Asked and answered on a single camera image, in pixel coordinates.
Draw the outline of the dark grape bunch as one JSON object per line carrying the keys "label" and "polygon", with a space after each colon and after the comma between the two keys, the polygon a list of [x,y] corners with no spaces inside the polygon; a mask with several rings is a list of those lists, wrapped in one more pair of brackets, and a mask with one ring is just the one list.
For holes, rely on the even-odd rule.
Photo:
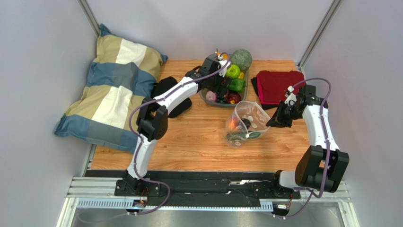
{"label": "dark grape bunch", "polygon": [[220,104],[228,104],[228,98],[227,98],[227,94],[224,94],[222,96],[217,96],[216,102],[220,103]]}

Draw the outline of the clear polka dot zip bag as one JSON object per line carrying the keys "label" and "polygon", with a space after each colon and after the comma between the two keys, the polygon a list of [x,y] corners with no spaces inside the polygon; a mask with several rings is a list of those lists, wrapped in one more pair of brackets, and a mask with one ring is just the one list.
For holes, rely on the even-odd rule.
{"label": "clear polka dot zip bag", "polygon": [[226,121],[225,140],[231,148],[262,137],[270,128],[270,116],[256,102],[241,101]]}

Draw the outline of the peach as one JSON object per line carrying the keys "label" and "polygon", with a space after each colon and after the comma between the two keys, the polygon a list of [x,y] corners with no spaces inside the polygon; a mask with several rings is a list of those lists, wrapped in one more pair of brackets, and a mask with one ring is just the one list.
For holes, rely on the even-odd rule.
{"label": "peach", "polygon": [[239,120],[237,118],[231,118],[228,121],[228,130],[235,131],[238,129]]}

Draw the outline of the green cucumber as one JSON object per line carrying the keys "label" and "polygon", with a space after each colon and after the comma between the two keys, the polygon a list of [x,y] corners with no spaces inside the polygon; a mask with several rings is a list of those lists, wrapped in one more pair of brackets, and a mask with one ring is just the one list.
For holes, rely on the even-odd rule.
{"label": "green cucumber", "polygon": [[261,137],[261,133],[259,131],[234,131],[226,134],[227,141],[246,141],[246,140],[254,140]]}

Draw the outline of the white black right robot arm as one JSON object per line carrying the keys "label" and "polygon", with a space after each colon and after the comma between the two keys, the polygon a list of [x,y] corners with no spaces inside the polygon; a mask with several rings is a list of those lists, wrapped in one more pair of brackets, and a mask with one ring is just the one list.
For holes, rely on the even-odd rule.
{"label": "white black right robot arm", "polygon": [[337,191],[349,163],[348,153],[340,151],[328,121],[327,100],[316,96],[316,87],[303,85],[296,94],[294,87],[286,90],[268,127],[290,128],[294,120],[305,121],[309,147],[294,171],[279,170],[278,183],[285,188],[305,188],[324,192]]}

